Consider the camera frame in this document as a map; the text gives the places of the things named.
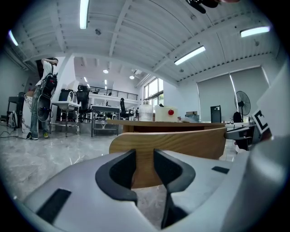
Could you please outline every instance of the person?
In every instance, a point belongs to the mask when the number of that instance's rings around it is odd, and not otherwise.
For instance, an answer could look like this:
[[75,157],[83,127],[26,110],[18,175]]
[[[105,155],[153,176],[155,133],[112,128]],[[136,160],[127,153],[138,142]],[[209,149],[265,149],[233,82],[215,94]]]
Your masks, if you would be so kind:
[[[37,84],[35,85],[35,91],[33,93],[32,98],[32,105],[31,105],[31,124],[30,124],[30,139],[31,140],[37,140],[38,139],[38,116],[37,116],[37,104],[38,99],[41,95],[40,85],[43,79],[46,78],[46,76],[51,73],[52,71],[52,65],[57,66],[58,65],[58,59],[53,58],[50,59],[42,59],[41,63],[43,64],[43,75],[42,78]],[[56,74],[55,67],[53,68],[53,74]],[[48,124],[47,122],[41,122],[42,129],[43,129],[43,136],[44,138],[48,138]]]

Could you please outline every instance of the tiled floor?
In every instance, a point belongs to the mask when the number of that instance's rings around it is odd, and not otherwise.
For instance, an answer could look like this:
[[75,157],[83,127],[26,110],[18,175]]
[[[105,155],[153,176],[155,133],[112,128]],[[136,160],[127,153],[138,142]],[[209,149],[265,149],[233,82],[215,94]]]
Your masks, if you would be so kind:
[[[2,131],[10,132],[6,126]],[[20,130],[11,135],[23,136]],[[89,160],[109,153],[110,143],[116,135],[68,134],[55,132],[48,139],[22,140],[14,137],[0,139],[1,177],[12,196],[23,201],[45,181],[76,162]],[[232,140],[226,141],[220,160],[233,161],[236,157]],[[160,228],[163,216],[166,189],[163,185],[134,189],[138,196],[138,208],[156,227]]]

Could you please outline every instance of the wooden board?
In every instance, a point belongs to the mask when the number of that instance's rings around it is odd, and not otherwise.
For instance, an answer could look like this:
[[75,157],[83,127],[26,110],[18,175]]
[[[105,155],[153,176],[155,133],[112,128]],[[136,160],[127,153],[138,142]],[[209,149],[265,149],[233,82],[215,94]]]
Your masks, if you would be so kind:
[[192,122],[166,122],[166,121],[130,121],[130,120],[108,120],[107,124],[119,124],[126,126],[165,126],[165,127],[191,127],[191,126],[220,126],[225,127],[225,123],[192,123]]
[[124,133],[110,145],[110,153],[136,149],[136,172],[132,188],[160,185],[154,170],[153,149],[163,149],[208,159],[222,156],[227,129],[198,130],[166,133]]

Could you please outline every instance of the white container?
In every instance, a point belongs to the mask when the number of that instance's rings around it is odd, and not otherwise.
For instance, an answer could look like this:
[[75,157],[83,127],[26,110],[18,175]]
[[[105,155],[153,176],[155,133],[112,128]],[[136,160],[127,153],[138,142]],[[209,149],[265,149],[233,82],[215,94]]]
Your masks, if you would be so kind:
[[139,106],[139,121],[153,121],[153,106],[152,105]]
[[155,121],[178,122],[178,110],[173,106],[155,106]]

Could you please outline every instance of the black metal railing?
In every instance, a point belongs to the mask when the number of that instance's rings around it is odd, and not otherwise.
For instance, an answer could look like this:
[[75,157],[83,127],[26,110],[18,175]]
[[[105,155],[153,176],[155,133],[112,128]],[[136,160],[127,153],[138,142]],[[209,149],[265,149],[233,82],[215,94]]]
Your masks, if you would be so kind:
[[138,100],[137,94],[129,93],[129,92],[122,92],[118,90],[104,89],[104,88],[99,88],[99,87],[89,87],[88,90],[94,94],[107,95],[107,96],[113,96],[113,97],[119,97],[119,98],[127,98],[131,100]]

